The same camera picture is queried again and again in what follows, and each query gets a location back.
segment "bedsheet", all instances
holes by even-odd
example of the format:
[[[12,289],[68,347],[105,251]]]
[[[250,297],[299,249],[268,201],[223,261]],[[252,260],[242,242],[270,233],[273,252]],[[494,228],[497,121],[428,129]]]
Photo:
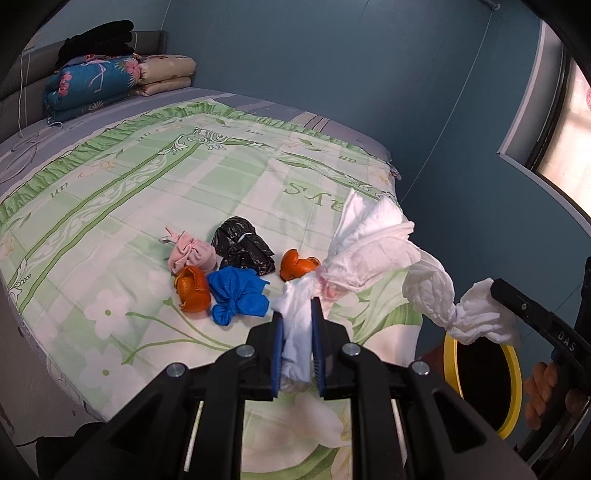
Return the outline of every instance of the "bedsheet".
[[[324,258],[349,188],[395,201],[390,166],[346,141],[214,100],[158,108],[102,129],[29,171],[0,203],[0,272],[25,334],[73,397],[111,418],[172,361],[214,361],[270,318],[218,327],[178,308],[158,242],[165,225],[211,240],[233,215],[276,252]],[[421,316],[391,272],[329,318],[359,343]],[[265,294],[282,281],[266,275]],[[346,401],[315,390],[246,407],[243,478],[347,478]]]

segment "yellow bin rim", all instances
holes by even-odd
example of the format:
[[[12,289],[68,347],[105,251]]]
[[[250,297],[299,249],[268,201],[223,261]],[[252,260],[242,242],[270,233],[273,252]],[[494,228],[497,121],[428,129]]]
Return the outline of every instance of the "yellow bin rim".
[[[443,341],[443,374],[445,381],[464,398],[462,386],[460,385],[460,373],[457,367],[457,340],[445,335]],[[507,366],[509,368],[509,377],[511,379],[511,400],[509,402],[509,412],[501,428],[497,431],[501,439],[506,439],[517,425],[519,412],[521,411],[521,401],[523,398],[521,369],[515,349],[509,345],[500,344],[505,354]]]

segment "white tissue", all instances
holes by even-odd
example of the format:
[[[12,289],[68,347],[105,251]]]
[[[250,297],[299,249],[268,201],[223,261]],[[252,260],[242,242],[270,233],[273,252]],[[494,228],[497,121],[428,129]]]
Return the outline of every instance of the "white tissue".
[[[408,240],[413,228],[389,198],[376,202],[349,191],[322,266],[287,282],[271,305],[284,318],[282,390],[302,390],[311,381],[310,299],[320,298],[326,318],[333,303],[348,292],[363,291],[384,272],[419,261],[420,250]]]
[[[474,283],[454,305],[453,282],[443,265],[421,250],[421,260],[408,269],[402,295],[415,311],[429,317],[464,345],[486,336],[495,343],[518,346],[517,319],[491,296],[492,280]]]

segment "bed headboard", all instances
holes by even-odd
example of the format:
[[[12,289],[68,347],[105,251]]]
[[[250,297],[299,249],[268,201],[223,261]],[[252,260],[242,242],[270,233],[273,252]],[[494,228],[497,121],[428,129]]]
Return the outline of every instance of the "bed headboard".
[[[167,35],[163,30],[133,31],[128,45],[140,55],[166,53]],[[25,52],[12,66],[0,85],[0,142],[18,132],[18,104],[21,104],[21,128],[45,118],[43,90],[55,71],[57,54],[63,41]]]

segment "screw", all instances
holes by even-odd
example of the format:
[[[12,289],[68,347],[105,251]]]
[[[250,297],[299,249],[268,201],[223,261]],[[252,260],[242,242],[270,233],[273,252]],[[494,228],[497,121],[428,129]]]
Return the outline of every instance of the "screw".
[[[169,377],[178,378],[184,375],[186,369],[183,364],[170,364],[166,367],[166,373]]]
[[[252,345],[241,345],[236,348],[236,353],[242,358],[249,358],[255,354],[255,348]]]
[[[355,356],[361,353],[361,347],[357,343],[346,343],[343,345],[342,351],[345,355]]]
[[[413,362],[413,364],[410,367],[417,375],[428,375],[431,371],[429,364],[427,362],[423,362],[422,360],[417,360],[416,362]]]

